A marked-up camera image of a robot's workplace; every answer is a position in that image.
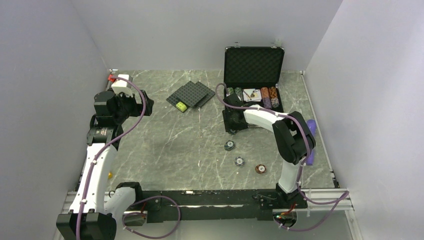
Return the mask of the dark green chip stack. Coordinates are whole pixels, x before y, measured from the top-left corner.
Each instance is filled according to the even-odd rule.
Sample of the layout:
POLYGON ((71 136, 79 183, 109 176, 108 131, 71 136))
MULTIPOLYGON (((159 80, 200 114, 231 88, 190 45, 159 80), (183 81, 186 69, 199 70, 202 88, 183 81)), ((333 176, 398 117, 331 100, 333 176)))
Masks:
POLYGON ((240 87, 236 87, 234 89, 234 93, 237 95, 237 97, 242 101, 243 100, 243 90, 240 87))

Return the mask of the red chip stack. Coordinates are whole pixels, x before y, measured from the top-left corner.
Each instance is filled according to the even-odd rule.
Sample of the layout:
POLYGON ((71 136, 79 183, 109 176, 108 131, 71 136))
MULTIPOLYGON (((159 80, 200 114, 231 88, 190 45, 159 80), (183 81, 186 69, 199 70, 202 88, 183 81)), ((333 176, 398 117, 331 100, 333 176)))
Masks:
POLYGON ((260 92, 261 92, 261 97, 263 98, 263 99, 266 99, 266 98, 270 98, 270 94, 269 94, 269 90, 268 90, 268 88, 267 87, 262 87, 261 89, 260 89, 260 92))

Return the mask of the purple chip stack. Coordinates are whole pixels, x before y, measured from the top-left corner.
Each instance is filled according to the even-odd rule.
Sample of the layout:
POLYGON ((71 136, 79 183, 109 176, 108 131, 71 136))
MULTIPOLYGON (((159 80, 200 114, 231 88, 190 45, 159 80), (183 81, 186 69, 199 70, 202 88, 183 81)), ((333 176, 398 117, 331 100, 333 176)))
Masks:
POLYGON ((263 107, 266 109, 272 109, 272 102, 271 99, 269 97, 264 97, 262 99, 263 102, 263 107))

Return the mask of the small chip stack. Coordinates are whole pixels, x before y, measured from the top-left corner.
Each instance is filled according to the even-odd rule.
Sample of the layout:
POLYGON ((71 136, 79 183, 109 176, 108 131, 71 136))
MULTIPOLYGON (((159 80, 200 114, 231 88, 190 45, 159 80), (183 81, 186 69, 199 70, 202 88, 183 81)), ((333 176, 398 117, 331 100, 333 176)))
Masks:
POLYGON ((270 100, 272 108, 278 108, 280 106, 280 101, 277 97, 273 97, 270 100))

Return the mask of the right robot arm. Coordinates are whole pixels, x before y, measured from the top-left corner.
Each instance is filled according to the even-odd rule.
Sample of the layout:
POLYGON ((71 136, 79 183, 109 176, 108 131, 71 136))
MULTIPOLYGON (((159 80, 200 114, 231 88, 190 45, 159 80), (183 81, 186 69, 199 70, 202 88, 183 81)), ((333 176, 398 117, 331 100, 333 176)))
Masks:
POLYGON ((264 108, 258 104, 243 106, 233 93, 224 100, 224 126, 227 132, 248 129, 256 125, 274 134, 276 146, 283 159, 282 172, 278 180, 281 189, 276 193, 276 203, 288 208, 295 202, 295 194, 301 192, 301 175, 306 159, 316 146, 302 114, 297 111, 281 113, 264 108))

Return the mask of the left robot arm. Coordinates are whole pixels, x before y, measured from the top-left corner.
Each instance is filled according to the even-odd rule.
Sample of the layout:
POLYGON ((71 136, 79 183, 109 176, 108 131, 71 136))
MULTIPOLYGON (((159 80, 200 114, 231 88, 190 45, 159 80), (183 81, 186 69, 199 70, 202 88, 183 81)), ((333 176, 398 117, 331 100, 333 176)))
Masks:
POLYGON ((150 116, 154 101, 141 91, 135 95, 115 93, 112 89, 94 96, 95 114, 87 133, 87 154, 77 194, 67 213, 59 214, 56 227, 65 240, 113 240, 122 227, 127 208, 139 209, 144 203, 141 185, 121 182, 105 199, 107 181, 124 134, 122 124, 129 117, 150 116))

